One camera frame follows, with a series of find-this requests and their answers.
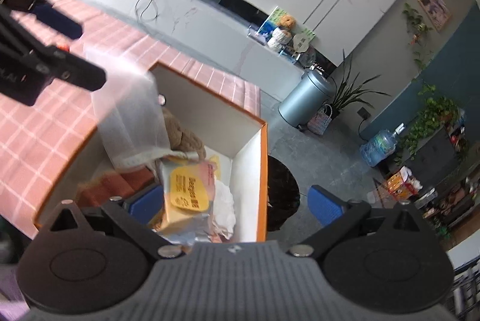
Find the brown plush toy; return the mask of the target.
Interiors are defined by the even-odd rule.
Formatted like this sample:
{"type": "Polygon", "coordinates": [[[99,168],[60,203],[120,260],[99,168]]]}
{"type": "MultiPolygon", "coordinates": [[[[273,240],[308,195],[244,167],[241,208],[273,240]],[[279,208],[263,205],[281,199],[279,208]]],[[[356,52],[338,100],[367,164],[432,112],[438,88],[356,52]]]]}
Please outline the brown plush toy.
{"type": "Polygon", "coordinates": [[[180,121],[167,108],[163,107],[163,120],[168,134],[170,146],[174,151],[197,153],[200,160],[206,158],[203,142],[190,129],[181,125],[180,121]]]}

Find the translucent mesh bag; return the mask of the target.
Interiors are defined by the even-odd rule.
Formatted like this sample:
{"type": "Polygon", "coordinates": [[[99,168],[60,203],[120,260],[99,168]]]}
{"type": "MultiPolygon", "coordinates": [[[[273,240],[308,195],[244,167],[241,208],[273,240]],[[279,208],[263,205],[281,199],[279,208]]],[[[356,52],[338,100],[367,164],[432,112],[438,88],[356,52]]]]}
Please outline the translucent mesh bag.
{"type": "Polygon", "coordinates": [[[154,75],[107,49],[88,46],[84,52],[107,76],[92,104],[112,166],[128,171],[172,153],[154,75]]]}

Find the yellow microfiber cloth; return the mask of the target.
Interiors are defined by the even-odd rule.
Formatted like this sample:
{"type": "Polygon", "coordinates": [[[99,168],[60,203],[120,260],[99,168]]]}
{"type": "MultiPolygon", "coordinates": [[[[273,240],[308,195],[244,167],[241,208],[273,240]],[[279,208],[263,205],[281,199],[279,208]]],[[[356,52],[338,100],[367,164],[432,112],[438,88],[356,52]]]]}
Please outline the yellow microfiber cloth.
{"type": "Polygon", "coordinates": [[[221,161],[220,161],[220,157],[216,154],[214,155],[211,155],[209,158],[208,158],[208,162],[213,165],[213,173],[214,173],[214,176],[215,176],[215,179],[216,180],[221,180],[221,161]]]}

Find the small teddy bear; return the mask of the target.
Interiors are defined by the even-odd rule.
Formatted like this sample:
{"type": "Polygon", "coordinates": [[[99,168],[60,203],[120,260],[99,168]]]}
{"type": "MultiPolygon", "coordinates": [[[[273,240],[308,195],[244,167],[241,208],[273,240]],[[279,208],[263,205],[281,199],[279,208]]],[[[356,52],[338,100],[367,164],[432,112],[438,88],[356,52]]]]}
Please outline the small teddy bear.
{"type": "Polygon", "coordinates": [[[296,26],[296,19],[289,14],[285,14],[279,18],[278,25],[291,31],[296,26]]]}

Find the hanging green vine plant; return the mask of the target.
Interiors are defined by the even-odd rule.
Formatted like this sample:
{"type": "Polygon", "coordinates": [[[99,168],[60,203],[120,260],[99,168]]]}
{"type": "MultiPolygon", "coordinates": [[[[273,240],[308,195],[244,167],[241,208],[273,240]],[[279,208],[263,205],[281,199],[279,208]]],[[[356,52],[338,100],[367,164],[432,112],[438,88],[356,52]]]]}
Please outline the hanging green vine plant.
{"type": "Polygon", "coordinates": [[[409,124],[406,134],[400,138],[394,157],[396,166],[400,166],[405,153],[410,158],[415,158],[421,141],[430,138],[440,128],[453,125],[460,118],[461,110],[456,102],[437,93],[435,85],[423,83],[417,95],[423,104],[409,124]]]}

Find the pink checkered tablecloth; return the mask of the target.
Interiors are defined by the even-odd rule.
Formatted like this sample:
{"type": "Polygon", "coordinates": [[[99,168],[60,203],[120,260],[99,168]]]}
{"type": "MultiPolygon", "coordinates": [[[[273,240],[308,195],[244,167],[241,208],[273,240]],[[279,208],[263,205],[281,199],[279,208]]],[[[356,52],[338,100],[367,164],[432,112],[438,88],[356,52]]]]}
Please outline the pink checkered tablecloth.
{"type": "Polygon", "coordinates": [[[89,94],[106,73],[82,53],[106,44],[161,66],[234,110],[260,114],[252,83],[202,64],[78,0],[1,0],[1,215],[28,237],[56,181],[94,130],[89,94]]]}

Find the silver yellow wipes pack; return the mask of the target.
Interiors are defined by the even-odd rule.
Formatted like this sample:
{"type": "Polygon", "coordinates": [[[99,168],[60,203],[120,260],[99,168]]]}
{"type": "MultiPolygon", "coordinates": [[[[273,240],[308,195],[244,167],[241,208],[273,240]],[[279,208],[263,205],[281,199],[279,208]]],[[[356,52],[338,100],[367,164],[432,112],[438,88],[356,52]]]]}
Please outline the silver yellow wipes pack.
{"type": "Polygon", "coordinates": [[[164,200],[152,229],[163,236],[212,236],[215,170],[216,164],[210,161],[160,160],[158,175],[164,200]]]}

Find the white marble TV console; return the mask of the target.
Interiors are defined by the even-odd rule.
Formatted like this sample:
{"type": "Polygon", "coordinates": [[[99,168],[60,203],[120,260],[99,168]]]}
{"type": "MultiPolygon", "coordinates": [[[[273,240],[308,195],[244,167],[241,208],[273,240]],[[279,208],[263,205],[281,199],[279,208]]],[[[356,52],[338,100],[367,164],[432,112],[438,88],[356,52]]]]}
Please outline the white marble TV console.
{"type": "Polygon", "coordinates": [[[150,33],[208,57],[243,77],[273,69],[295,83],[304,73],[291,61],[247,35],[266,13],[243,0],[88,0],[133,19],[150,33]]]}

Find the brown sponge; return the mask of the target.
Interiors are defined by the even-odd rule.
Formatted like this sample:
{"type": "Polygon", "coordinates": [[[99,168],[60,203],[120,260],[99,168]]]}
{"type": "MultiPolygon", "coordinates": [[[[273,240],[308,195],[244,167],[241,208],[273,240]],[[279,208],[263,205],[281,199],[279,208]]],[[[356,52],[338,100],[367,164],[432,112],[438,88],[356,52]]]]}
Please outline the brown sponge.
{"type": "Polygon", "coordinates": [[[95,180],[80,184],[77,187],[75,202],[79,207],[98,207],[111,197],[127,199],[154,181],[153,172],[146,167],[125,173],[109,171],[95,180]]]}

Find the woven small basket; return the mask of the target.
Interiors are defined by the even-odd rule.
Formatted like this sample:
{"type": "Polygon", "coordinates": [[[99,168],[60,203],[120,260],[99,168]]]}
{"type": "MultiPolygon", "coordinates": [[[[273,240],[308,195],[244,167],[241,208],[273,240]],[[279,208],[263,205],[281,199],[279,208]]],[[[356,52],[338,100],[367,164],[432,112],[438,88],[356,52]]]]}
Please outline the woven small basket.
{"type": "Polygon", "coordinates": [[[323,105],[307,123],[307,129],[315,135],[324,135],[332,120],[333,109],[330,104],[323,105]]]}

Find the white cloth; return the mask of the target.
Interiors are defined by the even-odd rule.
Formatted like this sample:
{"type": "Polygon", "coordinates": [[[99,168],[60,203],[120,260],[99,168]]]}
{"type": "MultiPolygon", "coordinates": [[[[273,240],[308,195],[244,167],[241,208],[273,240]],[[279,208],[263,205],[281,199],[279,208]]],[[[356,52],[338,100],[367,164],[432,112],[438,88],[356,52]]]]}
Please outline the white cloth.
{"type": "Polygon", "coordinates": [[[215,198],[212,209],[212,226],[216,235],[230,240],[236,225],[233,195],[230,187],[215,180],[215,198]]]}

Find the framed wall picture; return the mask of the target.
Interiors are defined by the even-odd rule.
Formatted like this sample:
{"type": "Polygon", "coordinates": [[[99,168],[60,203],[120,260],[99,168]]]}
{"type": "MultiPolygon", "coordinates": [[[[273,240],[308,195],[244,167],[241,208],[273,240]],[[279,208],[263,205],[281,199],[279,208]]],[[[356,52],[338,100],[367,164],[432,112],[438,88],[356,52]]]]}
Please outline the framed wall picture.
{"type": "Polygon", "coordinates": [[[451,11],[444,0],[417,0],[428,15],[437,32],[442,31],[451,18],[451,11]]]}

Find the grey metal trash bin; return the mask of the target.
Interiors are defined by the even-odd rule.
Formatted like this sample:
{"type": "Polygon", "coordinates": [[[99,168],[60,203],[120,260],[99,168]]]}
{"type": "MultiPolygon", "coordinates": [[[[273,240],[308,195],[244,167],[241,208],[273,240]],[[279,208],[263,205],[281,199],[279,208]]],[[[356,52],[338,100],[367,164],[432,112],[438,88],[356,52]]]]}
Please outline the grey metal trash bin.
{"type": "Polygon", "coordinates": [[[281,102],[278,112],[292,127],[303,127],[327,101],[333,98],[334,89],[334,85],[320,72],[310,70],[281,102]]]}

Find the potted long leaf plant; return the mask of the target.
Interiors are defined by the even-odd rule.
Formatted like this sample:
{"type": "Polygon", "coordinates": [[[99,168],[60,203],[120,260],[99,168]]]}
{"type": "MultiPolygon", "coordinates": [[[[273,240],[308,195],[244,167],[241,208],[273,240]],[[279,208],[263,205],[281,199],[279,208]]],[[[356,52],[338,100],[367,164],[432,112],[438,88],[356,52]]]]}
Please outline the potted long leaf plant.
{"type": "Polygon", "coordinates": [[[349,105],[360,103],[373,109],[374,106],[366,101],[365,95],[391,96],[387,92],[372,89],[369,85],[381,76],[379,74],[359,82],[360,72],[352,78],[353,53],[348,56],[343,51],[343,63],[341,65],[341,79],[336,80],[332,75],[329,77],[334,85],[334,96],[330,102],[332,118],[339,116],[349,105]]]}

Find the blue water jug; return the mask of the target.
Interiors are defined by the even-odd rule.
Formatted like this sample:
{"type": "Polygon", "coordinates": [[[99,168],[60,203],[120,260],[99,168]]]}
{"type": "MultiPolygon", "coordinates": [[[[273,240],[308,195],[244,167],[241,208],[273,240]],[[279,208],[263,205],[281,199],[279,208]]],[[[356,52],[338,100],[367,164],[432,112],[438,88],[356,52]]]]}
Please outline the blue water jug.
{"type": "Polygon", "coordinates": [[[380,130],[369,141],[360,146],[361,157],[369,166],[377,166],[379,162],[395,151],[397,140],[404,129],[405,125],[401,123],[393,132],[380,130]]]}

